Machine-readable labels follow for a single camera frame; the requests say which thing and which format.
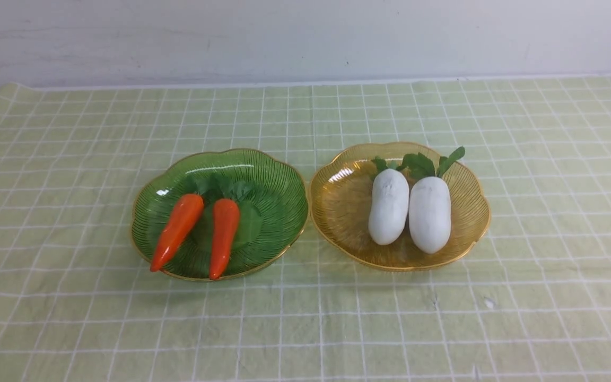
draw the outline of orange carrot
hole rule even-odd
[[[240,208],[229,198],[214,203],[214,234],[211,242],[209,279],[218,280],[230,262],[230,251],[240,223]]]
[[[150,271],[159,271],[174,257],[203,211],[204,200],[197,194],[185,194],[176,202],[152,256]]]

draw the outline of toy vegetable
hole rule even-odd
[[[238,203],[244,200],[251,191],[245,181],[233,184],[227,179],[216,177],[216,182],[222,198],[214,203],[214,233],[209,263],[210,280],[218,280],[230,262],[232,244],[240,223]]]
[[[204,211],[204,201],[197,194],[185,194],[174,205],[171,216],[157,242],[150,271],[157,272],[174,257],[187,234]]]
[[[385,160],[372,160],[379,171],[371,189],[371,212],[367,229],[378,245],[396,241],[405,229],[409,210],[409,184],[395,164],[390,167]]]
[[[451,235],[451,196],[442,177],[465,154],[461,146],[449,157],[440,157],[437,169],[425,155],[408,154],[412,177],[419,179],[409,196],[409,232],[414,244],[427,254],[442,249]]]

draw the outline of grid pattern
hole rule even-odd
[[[490,231],[437,271],[308,225],[264,271],[146,271],[131,202],[254,147],[309,179],[350,145],[466,147]],[[611,382],[611,77],[256,89],[0,89],[0,381]]]

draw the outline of plate rim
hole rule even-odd
[[[146,187],[149,186],[150,184],[152,184],[153,182],[161,179],[162,177],[166,176],[169,171],[171,171],[174,167],[179,165],[184,160],[189,160],[189,159],[191,159],[193,157],[197,157],[198,155],[203,155],[203,154],[223,155],[223,154],[227,154],[229,152],[235,152],[235,151],[257,152],[258,154],[264,155],[265,157],[268,157],[270,160],[272,160],[274,162],[277,162],[278,164],[283,164],[283,165],[289,167],[291,170],[293,170],[298,175],[299,179],[301,179],[301,184],[303,185],[303,189],[305,190],[305,196],[306,196],[305,197],[305,203],[306,203],[306,207],[307,207],[307,210],[305,212],[306,213],[306,215],[305,215],[306,217],[305,217],[305,220],[303,221],[303,226],[301,227],[301,230],[299,230],[299,232],[296,233],[294,238],[280,251],[279,254],[274,256],[272,259],[269,259],[265,263],[262,263],[259,266],[255,266],[252,269],[248,269],[247,271],[240,272],[240,273],[235,273],[234,275],[228,275],[228,276],[221,275],[217,280],[210,280],[210,279],[202,279],[202,278],[197,278],[197,277],[181,276],[181,275],[177,275],[175,273],[169,272],[169,271],[167,271],[165,269],[161,269],[160,272],[162,272],[163,274],[165,274],[167,276],[171,276],[172,278],[178,279],[178,280],[193,281],[193,282],[202,282],[202,283],[210,283],[210,282],[214,282],[214,281],[223,281],[223,280],[237,279],[237,278],[240,278],[240,277],[243,277],[243,276],[247,276],[247,275],[250,275],[251,273],[255,273],[255,272],[261,271],[262,269],[267,268],[270,264],[272,264],[275,261],[277,261],[277,259],[279,259],[282,256],[284,256],[284,254],[289,250],[289,248],[291,248],[291,246],[294,244],[294,242],[296,242],[296,240],[298,240],[299,237],[301,237],[301,235],[305,232],[306,226],[308,225],[308,220],[310,220],[310,218],[311,218],[312,206],[311,206],[311,203],[310,203],[310,193],[308,193],[308,186],[306,185],[306,179],[303,177],[303,174],[301,174],[301,172],[298,171],[298,169],[296,169],[296,167],[293,167],[289,163],[286,163],[286,162],[283,162],[281,160],[276,159],[275,157],[273,157],[273,155],[267,154],[266,152],[263,152],[261,150],[258,150],[258,149],[255,149],[255,148],[251,148],[251,147],[235,147],[235,148],[231,148],[231,149],[223,150],[223,151],[196,152],[194,154],[187,155],[186,157],[183,157],[183,158],[177,160],[176,162],[172,163],[169,167],[167,167],[167,169],[164,170],[161,174],[159,174],[156,177],[153,177],[148,182],[146,182],[146,184],[138,191],[138,193],[136,194],[136,197],[133,200],[133,204],[131,206],[131,223],[129,224],[129,239],[131,241],[131,246],[133,246],[134,249],[136,249],[136,253],[138,253],[139,256],[141,256],[141,258],[144,261],[146,261],[146,263],[150,264],[150,259],[146,258],[145,254],[143,254],[141,249],[138,248],[138,245],[136,245],[136,242],[134,241],[134,235],[133,235],[133,227],[134,227],[134,223],[136,222],[136,203],[138,202],[138,199],[143,194],[143,191],[145,191]]]
[[[339,152],[329,163],[325,164],[324,166],[320,167],[320,169],[315,171],[315,174],[310,179],[310,183],[308,183],[308,199],[312,200],[313,181],[315,181],[315,179],[318,177],[320,172],[323,171],[325,168],[330,167],[332,164],[335,164],[336,162],[338,162],[340,160],[340,158],[342,157],[342,155],[344,155],[346,152],[351,151],[351,150],[353,150],[356,147],[362,147],[362,146],[366,146],[366,147],[378,146],[378,147],[380,147],[380,146],[387,146],[387,145],[397,145],[398,143],[400,143],[400,144],[409,144],[409,145],[414,145],[414,146],[417,146],[417,147],[422,147],[422,148],[428,150],[429,152],[434,152],[434,153],[436,153],[438,155],[440,154],[440,152],[438,152],[437,150],[432,149],[429,146],[422,145],[421,143],[410,142],[410,141],[395,141],[395,142],[388,142],[388,143],[359,143],[357,145],[352,145],[350,147],[347,147],[347,148],[341,150],[341,152]],[[402,268],[397,267],[397,266],[383,266],[383,265],[378,265],[378,264],[374,264],[374,263],[369,263],[367,261],[364,261],[363,259],[358,258],[357,256],[354,256],[350,252],[346,251],[346,249],[342,248],[340,245],[338,245],[336,242],[334,242],[329,236],[325,235],[325,233],[322,232],[322,230],[320,229],[320,225],[318,225],[317,220],[315,219],[315,216],[313,216],[313,214],[315,212],[313,211],[312,206],[310,206],[310,213],[311,213],[310,221],[312,222],[312,225],[315,226],[315,229],[317,230],[317,232],[319,232],[319,234],[322,237],[324,237],[327,242],[329,242],[334,247],[339,249],[339,251],[343,252],[344,254],[346,254],[350,258],[354,259],[358,263],[364,264],[364,265],[366,265],[366,266],[368,266],[370,268],[378,269],[380,271],[387,271],[387,272],[429,271],[429,270],[432,270],[432,269],[440,268],[442,266],[446,266],[446,265],[451,264],[451,263],[455,263],[459,259],[461,259],[464,256],[466,256],[466,254],[468,254],[468,252],[470,252],[470,250],[473,249],[473,247],[475,247],[475,245],[478,243],[478,241],[480,241],[480,239],[482,239],[487,234],[487,232],[490,230],[490,224],[492,223],[492,206],[490,206],[490,201],[488,201],[487,197],[485,196],[485,190],[482,188],[482,183],[480,183],[480,179],[478,179],[478,177],[475,176],[475,173],[471,169],[469,169],[465,164],[463,164],[461,162],[456,162],[456,163],[458,163],[460,166],[462,166],[464,169],[466,169],[466,171],[470,172],[470,174],[475,178],[475,181],[478,184],[478,189],[480,191],[479,195],[485,201],[485,205],[487,205],[487,224],[485,225],[485,229],[483,230],[482,234],[480,234],[480,236],[477,237],[477,239],[475,239],[473,242],[471,242],[471,244],[468,246],[468,248],[466,248],[463,251],[463,253],[459,254],[458,256],[454,256],[453,258],[449,259],[448,261],[444,261],[443,263],[432,264],[430,266],[407,266],[407,267],[402,267]]]

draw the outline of white radish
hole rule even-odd
[[[371,188],[369,235],[378,245],[397,240],[405,229],[409,210],[409,184],[402,172],[385,169]]]
[[[438,177],[424,177],[412,187],[409,197],[409,234],[414,244],[434,254],[451,235],[449,187]]]
[[[409,196],[409,235],[414,245],[427,254],[443,249],[451,236],[451,195],[442,177],[465,154],[461,146],[449,157],[440,157],[438,167],[421,153],[407,154],[403,159],[403,166],[419,179]]]

